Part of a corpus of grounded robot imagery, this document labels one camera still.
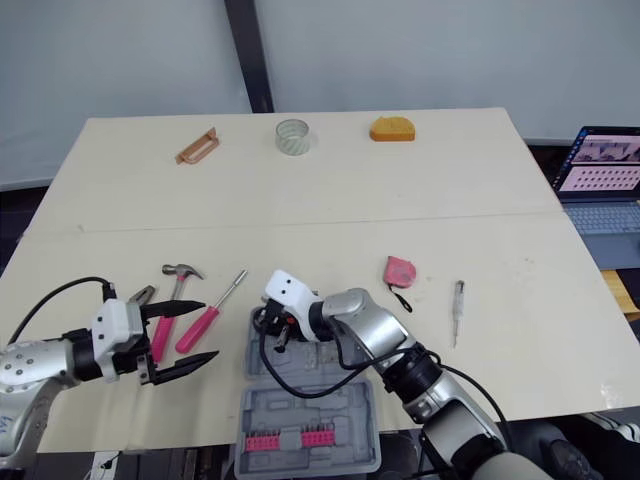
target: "hammer head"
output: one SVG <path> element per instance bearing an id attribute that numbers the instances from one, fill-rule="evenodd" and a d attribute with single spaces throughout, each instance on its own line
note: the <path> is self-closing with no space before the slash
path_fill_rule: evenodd
<path id="1" fill-rule="evenodd" d="M 169 265 L 165 264 L 162 266 L 162 273 L 165 275 L 177 275 L 178 277 L 188 277 L 189 275 L 195 275 L 196 277 L 204 280 L 202 275 L 198 273 L 198 271 L 193 268 L 191 265 L 186 265 L 184 263 L 179 263 L 177 265 Z"/>

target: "gray tool case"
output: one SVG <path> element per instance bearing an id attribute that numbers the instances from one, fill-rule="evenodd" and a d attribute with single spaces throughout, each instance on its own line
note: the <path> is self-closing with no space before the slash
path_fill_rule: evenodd
<path id="1" fill-rule="evenodd" d="M 266 338 L 274 368 L 301 391 L 329 388 L 350 372 L 338 364 L 334 342 L 290 341 L 282 354 Z M 359 347 L 343 341 L 345 362 L 364 360 Z M 235 450 L 241 480 L 369 473 L 380 468 L 380 438 L 371 383 L 360 375 L 317 399 L 294 397 L 271 377 L 260 359 L 259 334 L 249 325 L 245 372 L 254 385 L 243 395 Z"/>

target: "laptop keyboard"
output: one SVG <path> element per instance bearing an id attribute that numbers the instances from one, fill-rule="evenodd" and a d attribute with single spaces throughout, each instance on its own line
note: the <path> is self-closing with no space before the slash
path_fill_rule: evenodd
<path id="1" fill-rule="evenodd" d="M 564 209 L 581 235 L 640 232 L 640 205 L 569 206 Z"/>

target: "clear plastic cup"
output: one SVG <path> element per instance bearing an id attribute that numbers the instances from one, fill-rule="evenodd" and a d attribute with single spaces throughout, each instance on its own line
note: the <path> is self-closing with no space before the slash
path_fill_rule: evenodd
<path id="1" fill-rule="evenodd" d="M 276 126 L 276 145 L 287 155 L 302 155 L 309 151 L 309 125 L 291 118 Z"/>

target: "hammer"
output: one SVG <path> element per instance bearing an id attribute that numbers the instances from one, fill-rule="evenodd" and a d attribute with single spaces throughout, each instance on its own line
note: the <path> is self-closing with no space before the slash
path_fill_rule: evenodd
<path id="1" fill-rule="evenodd" d="M 196 277 L 203 279 L 202 275 L 193 268 L 191 265 L 185 265 L 179 263 L 178 265 L 163 265 L 162 273 L 165 275 L 176 275 L 176 284 L 173 287 L 173 293 L 171 294 L 171 300 L 178 300 L 182 295 L 184 289 L 184 282 L 189 275 L 195 275 Z M 158 320 L 156 331 L 153 334 L 153 340 L 151 340 L 151 356 L 154 362 L 161 362 L 164 357 L 164 351 L 167 347 L 167 342 L 171 336 L 171 330 L 173 330 L 174 317 L 161 317 Z"/>

